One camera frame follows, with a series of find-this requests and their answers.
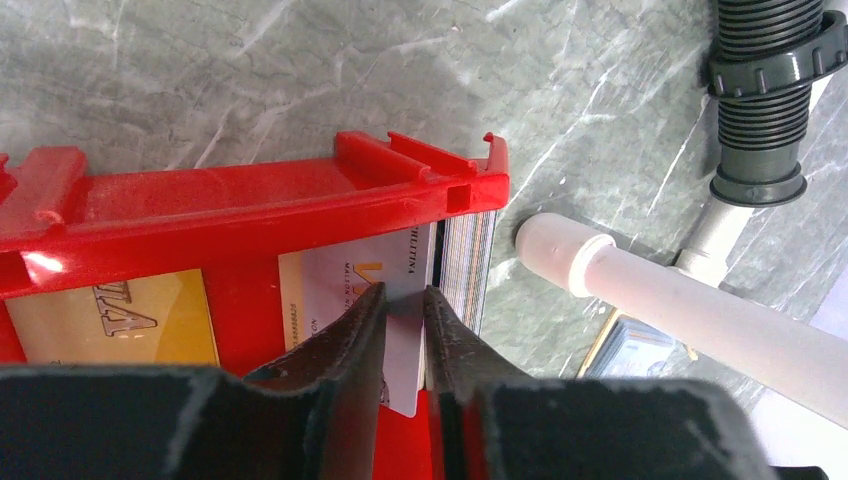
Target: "yellow card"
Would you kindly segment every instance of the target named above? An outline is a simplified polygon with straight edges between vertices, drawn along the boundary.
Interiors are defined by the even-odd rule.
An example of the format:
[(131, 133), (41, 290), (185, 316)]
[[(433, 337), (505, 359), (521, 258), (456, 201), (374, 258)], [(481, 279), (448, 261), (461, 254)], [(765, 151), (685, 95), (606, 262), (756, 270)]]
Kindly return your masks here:
[(200, 270), (6, 301), (30, 363), (218, 364)]

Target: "stack of cards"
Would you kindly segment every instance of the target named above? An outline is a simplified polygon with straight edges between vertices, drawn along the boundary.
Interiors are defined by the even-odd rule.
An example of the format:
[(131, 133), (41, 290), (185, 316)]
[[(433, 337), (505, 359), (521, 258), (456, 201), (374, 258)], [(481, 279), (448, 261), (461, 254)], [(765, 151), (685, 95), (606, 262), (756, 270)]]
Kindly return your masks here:
[(477, 335), (482, 328), (496, 217), (494, 211), (472, 213), (449, 218), (440, 226), (441, 268), (435, 269), (433, 284)]
[(390, 302), (382, 403), (412, 417), (424, 383), (424, 289), (432, 282), (435, 225), (279, 257), (286, 350), (338, 319), (375, 282)]
[(665, 368), (675, 340), (622, 315), (586, 372), (598, 377), (656, 377)]

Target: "small card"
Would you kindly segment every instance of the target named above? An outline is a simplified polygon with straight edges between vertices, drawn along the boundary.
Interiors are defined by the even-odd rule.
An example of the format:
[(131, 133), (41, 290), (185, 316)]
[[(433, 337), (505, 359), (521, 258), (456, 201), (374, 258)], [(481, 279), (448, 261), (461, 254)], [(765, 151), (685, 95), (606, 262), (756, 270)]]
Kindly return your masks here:
[(656, 377), (674, 351), (675, 340), (622, 315), (587, 372), (598, 377)]
[(415, 415), (423, 377), (422, 295), (432, 280), (430, 225), (279, 257), (286, 350), (337, 320), (375, 282), (390, 303), (382, 403)]
[(6, 301), (29, 363), (218, 364), (200, 270)]

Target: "black pipe nut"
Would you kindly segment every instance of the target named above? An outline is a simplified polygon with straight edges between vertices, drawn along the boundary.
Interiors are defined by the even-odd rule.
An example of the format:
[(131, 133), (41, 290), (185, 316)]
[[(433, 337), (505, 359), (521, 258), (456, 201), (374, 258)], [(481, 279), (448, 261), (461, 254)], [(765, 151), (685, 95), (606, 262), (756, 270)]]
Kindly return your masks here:
[(752, 100), (811, 85), (848, 65), (845, 14), (828, 10), (821, 31), (804, 43), (748, 60), (710, 58), (710, 94), (719, 100)]

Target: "black plastic part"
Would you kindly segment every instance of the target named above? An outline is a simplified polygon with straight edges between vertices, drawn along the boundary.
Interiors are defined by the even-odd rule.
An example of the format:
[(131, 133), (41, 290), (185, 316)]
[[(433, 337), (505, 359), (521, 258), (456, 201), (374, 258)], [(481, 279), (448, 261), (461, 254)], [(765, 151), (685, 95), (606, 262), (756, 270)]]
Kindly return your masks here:
[(751, 100), (811, 85), (848, 65), (845, 14), (826, 11), (821, 31), (804, 41), (745, 60), (710, 59), (710, 93), (721, 100)]
[(0, 478), (370, 480), (385, 325), (379, 284), (253, 385), (212, 367), (4, 367)]
[(499, 379), (530, 379), (500, 356), (456, 316), (442, 292), (424, 293), (424, 330), (427, 338), (427, 385), (431, 424), (440, 436), (431, 437), (436, 478), (467, 478), (463, 434), (463, 405), (471, 402), (475, 387)]
[(776, 479), (742, 409), (706, 382), (512, 380), (472, 408), (488, 478)]
[(779, 480), (828, 480), (821, 467), (774, 467)]
[(719, 98), (721, 162), (710, 192), (723, 202), (771, 207), (807, 189), (798, 145), (811, 84), (848, 64), (841, 12), (822, 0), (717, 0), (719, 46), (710, 59)]

